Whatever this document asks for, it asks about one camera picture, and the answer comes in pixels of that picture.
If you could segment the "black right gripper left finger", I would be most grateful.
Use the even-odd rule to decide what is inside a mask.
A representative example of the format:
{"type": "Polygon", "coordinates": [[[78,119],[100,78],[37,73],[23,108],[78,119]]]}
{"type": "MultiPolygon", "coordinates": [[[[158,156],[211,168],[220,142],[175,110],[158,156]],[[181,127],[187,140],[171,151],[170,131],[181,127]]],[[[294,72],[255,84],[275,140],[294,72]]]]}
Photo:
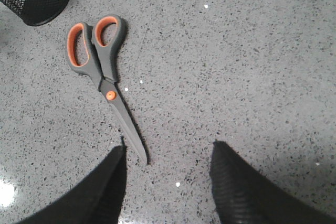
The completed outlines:
{"type": "Polygon", "coordinates": [[[118,223],[127,183],[127,147],[114,147],[76,187],[20,223],[118,223]]]}

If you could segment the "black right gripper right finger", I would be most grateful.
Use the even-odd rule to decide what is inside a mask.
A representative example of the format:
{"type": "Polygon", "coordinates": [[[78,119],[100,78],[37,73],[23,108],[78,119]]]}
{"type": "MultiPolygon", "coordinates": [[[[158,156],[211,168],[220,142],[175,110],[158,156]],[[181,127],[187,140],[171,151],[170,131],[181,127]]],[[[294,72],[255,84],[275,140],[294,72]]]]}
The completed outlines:
{"type": "Polygon", "coordinates": [[[335,223],[273,184],[226,142],[213,144],[210,177],[221,223],[335,223]]]}

